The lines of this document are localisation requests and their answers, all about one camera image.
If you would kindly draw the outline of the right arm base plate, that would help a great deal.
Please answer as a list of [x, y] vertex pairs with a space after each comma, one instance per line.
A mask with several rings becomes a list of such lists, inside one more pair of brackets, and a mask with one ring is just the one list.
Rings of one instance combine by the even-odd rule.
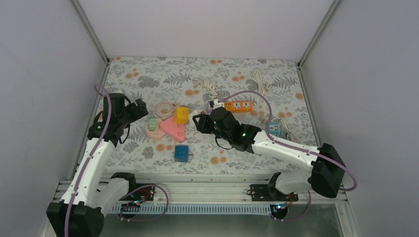
[[252, 201], [298, 201], [298, 194], [283, 194], [267, 184], [252, 184], [246, 194]]

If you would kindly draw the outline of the white plug adapter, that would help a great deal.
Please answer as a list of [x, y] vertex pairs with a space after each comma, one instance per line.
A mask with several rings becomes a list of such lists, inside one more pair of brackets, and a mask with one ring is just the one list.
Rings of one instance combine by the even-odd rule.
[[189, 114], [188, 118], [189, 118], [189, 124], [190, 124], [191, 127], [195, 127], [195, 123], [193, 121], [193, 116], [197, 116], [197, 115], [200, 115], [200, 114], [206, 115], [207, 112], [205, 110], [194, 110]]

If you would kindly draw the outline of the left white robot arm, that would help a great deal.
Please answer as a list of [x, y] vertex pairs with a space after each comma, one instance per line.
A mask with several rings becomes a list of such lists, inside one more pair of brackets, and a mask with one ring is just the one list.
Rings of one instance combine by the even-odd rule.
[[122, 144], [131, 123], [149, 114], [141, 99], [131, 102], [122, 93], [110, 93], [103, 99], [103, 111], [88, 130], [83, 159], [71, 184], [58, 202], [49, 204], [46, 215], [58, 237], [98, 237], [106, 215], [123, 197], [137, 195], [135, 175], [117, 172], [101, 182], [108, 159]]

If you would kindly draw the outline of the yellow cube socket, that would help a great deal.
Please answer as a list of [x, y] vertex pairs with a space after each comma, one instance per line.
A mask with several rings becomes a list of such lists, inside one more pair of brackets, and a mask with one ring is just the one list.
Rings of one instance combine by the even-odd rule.
[[189, 108], [177, 106], [173, 113], [173, 121], [177, 124], [186, 124], [189, 120]]

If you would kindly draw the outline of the pink triangular power strip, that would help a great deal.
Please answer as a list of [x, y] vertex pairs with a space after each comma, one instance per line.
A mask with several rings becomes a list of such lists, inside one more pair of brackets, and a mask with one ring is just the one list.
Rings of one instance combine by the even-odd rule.
[[170, 117], [159, 124], [159, 129], [167, 136], [178, 143], [185, 141], [184, 124], [174, 122], [174, 118]]

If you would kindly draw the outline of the dark blue cube socket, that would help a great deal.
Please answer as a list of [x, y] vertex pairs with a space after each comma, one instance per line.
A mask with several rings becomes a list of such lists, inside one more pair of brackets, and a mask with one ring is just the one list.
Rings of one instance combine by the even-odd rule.
[[174, 149], [175, 162], [188, 162], [189, 161], [189, 146], [176, 145]]

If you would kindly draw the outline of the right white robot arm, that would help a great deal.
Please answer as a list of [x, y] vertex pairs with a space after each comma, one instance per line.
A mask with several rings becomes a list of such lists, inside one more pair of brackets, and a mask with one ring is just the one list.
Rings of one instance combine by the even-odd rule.
[[196, 129], [223, 139], [235, 150], [266, 155], [296, 165], [296, 173], [276, 172], [268, 184], [268, 196], [280, 201], [290, 193], [313, 190], [326, 198], [337, 197], [344, 176], [343, 163], [334, 146], [306, 146], [273, 137], [259, 127], [239, 123], [230, 111], [220, 107], [209, 115], [192, 117]]

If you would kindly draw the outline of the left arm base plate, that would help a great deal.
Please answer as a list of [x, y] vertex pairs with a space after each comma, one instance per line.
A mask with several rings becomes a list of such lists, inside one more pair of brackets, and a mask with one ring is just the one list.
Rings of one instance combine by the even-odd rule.
[[141, 188], [145, 184], [137, 184], [133, 190], [128, 191], [118, 201], [152, 201], [154, 198], [155, 187]]

